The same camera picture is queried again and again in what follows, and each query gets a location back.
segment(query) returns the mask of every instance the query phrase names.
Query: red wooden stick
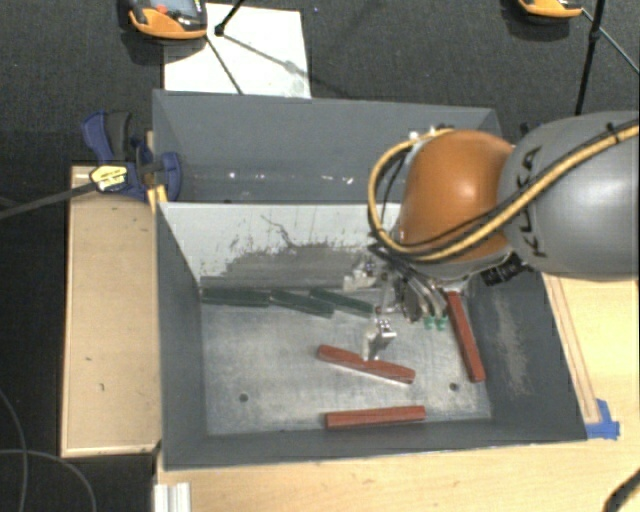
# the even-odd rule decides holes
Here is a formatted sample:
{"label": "red wooden stick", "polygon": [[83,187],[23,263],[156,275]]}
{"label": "red wooden stick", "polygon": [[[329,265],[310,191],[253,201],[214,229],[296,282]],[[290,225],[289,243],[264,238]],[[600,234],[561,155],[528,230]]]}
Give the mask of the red wooden stick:
{"label": "red wooden stick", "polygon": [[345,366],[353,370],[370,373],[378,377],[403,382],[405,384],[411,384],[416,378],[416,372],[406,366],[400,366],[386,361],[366,361],[354,352],[330,345],[320,345],[318,347],[317,357],[328,363]]}
{"label": "red wooden stick", "polygon": [[462,307],[462,299],[458,292],[447,292],[447,302],[449,304],[449,319],[451,326],[456,333],[458,346],[462,354],[462,360],[467,368],[467,374],[471,382],[482,382],[486,380],[487,375],[484,371],[482,359],[476,339],[469,325],[467,315]]}
{"label": "red wooden stick", "polygon": [[328,430],[340,430],[423,421],[426,417],[427,412],[422,405],[387,407],[384,409],[361,409],[358,411],[327,413],[325,414],[325,426]]}

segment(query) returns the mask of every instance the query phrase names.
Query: wooden board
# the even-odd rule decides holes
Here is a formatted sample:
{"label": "wooden board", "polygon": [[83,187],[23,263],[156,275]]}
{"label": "wooden board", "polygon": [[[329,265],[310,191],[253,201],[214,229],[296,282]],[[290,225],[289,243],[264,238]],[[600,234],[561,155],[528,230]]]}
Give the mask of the wooden board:
{"label": "wooden board", "polygon": [[[74,168],[72,185],[90,169]],[[147,452],[160,439],[152,225],[148,205],[124,196],[71,202],[63,457]]]}
{"label": "wooden board", "polygon": [[556,325],[560,332],[562,348],[567,359],[569,371],[573,379],[573,385],[578,395],[578,403],[585,423],[599,423],[601,421],[600,411],[596,403],[596,396],[589,378],[589,371],[584,362],[582,349],[578,341],[573,317],[567,302],[562,280],[553,276],[543,276],[544,283],[549,295],[551,309],[553,310]]}

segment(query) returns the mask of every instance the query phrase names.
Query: clamp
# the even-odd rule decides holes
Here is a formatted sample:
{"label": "clamp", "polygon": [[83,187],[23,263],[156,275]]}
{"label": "clamp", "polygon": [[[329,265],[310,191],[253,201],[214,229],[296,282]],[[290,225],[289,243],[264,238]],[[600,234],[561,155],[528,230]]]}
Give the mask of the clamp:
{"label": "clamp", "polygon": [[[144,140],[129,134],[130,120],[129,112],[107,113],[99,110],[82,123],[82,137],[87,147],[95,153],[98,163],[118,163],[127,170],[126,181],[121,185],[99,190],[116,192],[145,202],[147,190],[162,184],[167,190],[169,201],[175,201],[182,183],[178,155],[174,152],[163,153],[160,161],[154,163],[153,153]],[[152,163],[154,172],[138,172],[142,167],[148,169]]]}

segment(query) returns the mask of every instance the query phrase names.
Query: blue tape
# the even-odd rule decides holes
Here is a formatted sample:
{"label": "blue tape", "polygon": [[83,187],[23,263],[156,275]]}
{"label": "blue tape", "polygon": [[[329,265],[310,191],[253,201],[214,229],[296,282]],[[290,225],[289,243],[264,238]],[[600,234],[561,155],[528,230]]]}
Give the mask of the blue tape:
{"label": "blue tape", "polygon": [[620,437],[620,422],[611,419],[607,402],[596,398],[596,403],[598,404],[602,421],[585,425],[587,437],[589,439],[612,439],[616,441]]}

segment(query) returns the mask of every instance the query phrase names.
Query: bin floor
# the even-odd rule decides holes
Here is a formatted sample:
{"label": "bin floor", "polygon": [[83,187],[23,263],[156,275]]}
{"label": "bin floor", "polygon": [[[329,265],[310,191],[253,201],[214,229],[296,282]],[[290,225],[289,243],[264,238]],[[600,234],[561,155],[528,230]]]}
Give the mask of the bin floor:
{"label": "bin floor", "polygon": [[491,417],[485,385],[469,382],[451,326],[427,330],[389,317],[398,336],[380,357],[416,371],[407,385],[315,358],[321,344],[361,353],[365,318],[277,306],[202,304],[201,312],[209,435],[318,429],[325,412],[403,405],[424,405],[427,421]]}

